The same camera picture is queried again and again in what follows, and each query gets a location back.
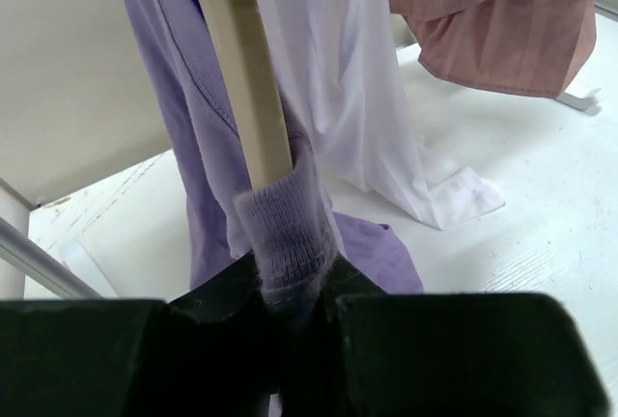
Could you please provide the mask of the purple t shirt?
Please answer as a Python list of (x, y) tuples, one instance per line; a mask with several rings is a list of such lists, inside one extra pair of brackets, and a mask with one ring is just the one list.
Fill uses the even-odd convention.
[(333, 210), (294, 115), (286, 118), (293, 171), (252, 188), (197, 0), (124, 1), (186, 192), (193, 286), (253, 253), (267, 307), (309, 310), (342, 255), (386, 292), (421, 292), (409, 253), (388, 226)]

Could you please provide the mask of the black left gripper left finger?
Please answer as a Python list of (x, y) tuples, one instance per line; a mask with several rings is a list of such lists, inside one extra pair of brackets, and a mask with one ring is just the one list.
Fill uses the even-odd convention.
[(5, 301), (5, 416), (265, 416), (269, 323), (246, 255), (172, 301)]

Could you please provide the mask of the wooden hanger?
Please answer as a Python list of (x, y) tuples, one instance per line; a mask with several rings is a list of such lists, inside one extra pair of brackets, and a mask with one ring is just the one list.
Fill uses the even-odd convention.
[(294, 169), (257, 0), (199, 0), (255, 190)]

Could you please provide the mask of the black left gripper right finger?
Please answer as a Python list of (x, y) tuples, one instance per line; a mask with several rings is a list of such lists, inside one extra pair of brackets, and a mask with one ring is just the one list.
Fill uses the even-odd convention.
[(576, 322), (539, 292), (388, 294), (338, 259), (323, 288), (330, 416), (607, 416)]

